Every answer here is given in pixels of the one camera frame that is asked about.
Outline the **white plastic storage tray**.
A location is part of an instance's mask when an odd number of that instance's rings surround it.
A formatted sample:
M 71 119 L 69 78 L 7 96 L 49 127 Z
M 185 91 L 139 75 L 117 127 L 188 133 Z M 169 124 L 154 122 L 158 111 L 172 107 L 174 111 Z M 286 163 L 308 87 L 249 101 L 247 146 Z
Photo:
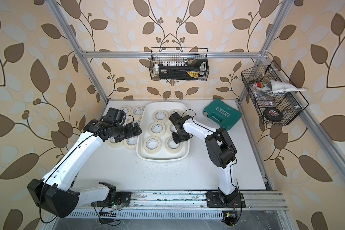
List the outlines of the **white plastic storage tray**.
M 165 148 L 165 142 L 169 137 L 172 137 L 172 133 L 166 131 L 165 135 L 160 138 L 162 148 L 161 150 L 154 155 L 147 154 L 144 150 L 143 144 L 144 141 L 151 137 L 152 135 L 149 133 L 149 127 L 154 120 L 152 118 L 153 113 L 157 110 L 165 110 L 168 112 L 168 117 L 170 117 L 169 113 L 171 110 L 179 109 L 183 112 L 187 110 L 187 106 L 183 103 L 179 102 L 171 102 L 171 101 L 162 101 L 162 102 L 153 102 L 145 106 L 144 113 L 141 118 L 140 128 L 142 129 L 142 134 L 138 137 L 137 142 L 137 155 L 142 160 L 151 161 L 151 162 L 173 162 L 179 161 L 184 159 L 190 150 L 190 141 L 180 143 L 182 145 L 182 149 L 177 154 L 169 153 Z

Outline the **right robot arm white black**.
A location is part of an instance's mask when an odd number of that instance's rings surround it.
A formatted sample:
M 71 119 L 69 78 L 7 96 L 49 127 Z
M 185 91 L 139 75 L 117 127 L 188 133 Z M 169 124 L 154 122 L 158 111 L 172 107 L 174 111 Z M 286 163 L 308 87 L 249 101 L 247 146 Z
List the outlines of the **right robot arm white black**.
M 238 162 L 237 149 L 227 130 L 222 127 L 208 127 L 195 121 L 192 116 L 182 117 L 176 112 L 170 115 L 169 120 L 176 129 L 172 133 L 176 144 L 186 142 L 192 137 L 204 141 L 211 162 L 221 169 L 218 191 L 226 196 L 237 193 L 238 182 L 232 175 L 232 166 Z

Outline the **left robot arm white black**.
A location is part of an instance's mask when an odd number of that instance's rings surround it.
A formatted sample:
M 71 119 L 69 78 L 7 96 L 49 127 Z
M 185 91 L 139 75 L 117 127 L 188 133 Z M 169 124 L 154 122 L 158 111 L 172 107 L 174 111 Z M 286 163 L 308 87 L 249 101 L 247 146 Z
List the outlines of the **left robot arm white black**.
M 105 141 L 115 143 L 137 137 L 142 133 L 138 123 L 126 123 L 123 110 L 109 108 L 100 120 L 91 120 L 82 130 L 77 142 L 68 153 L 42 179 L 33 179 L 27 189 L 40 210 L 59 218 L 71 214 L 74 209 L 94 202 L 107 206 L 116 203 L 116 187 L 106 182 L 95 186 L 73 188 L 72 183 L 90 156 Z

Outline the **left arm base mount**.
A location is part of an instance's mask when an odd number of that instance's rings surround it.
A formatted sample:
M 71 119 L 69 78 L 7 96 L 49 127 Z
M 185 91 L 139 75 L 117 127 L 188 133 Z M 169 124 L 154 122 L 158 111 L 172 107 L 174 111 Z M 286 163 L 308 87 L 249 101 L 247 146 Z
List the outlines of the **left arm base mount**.
M 121 209 L 127 207 L 131 201 L 131 192 L 128 191 L 110 191 L 107 198 L 103 201 L 93 202 L 95 207 L 107 207 L 113 209 Z

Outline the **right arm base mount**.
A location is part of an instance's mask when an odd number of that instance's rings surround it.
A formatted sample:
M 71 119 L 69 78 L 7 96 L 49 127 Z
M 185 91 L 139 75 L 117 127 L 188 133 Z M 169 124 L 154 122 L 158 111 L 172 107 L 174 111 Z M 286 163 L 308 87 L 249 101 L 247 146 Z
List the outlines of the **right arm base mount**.
M 208 208 L 245 208 L 243 193 L 235 189 L 231 194 L 226 195 L 221 190 L 217 192 L 206 192 Z

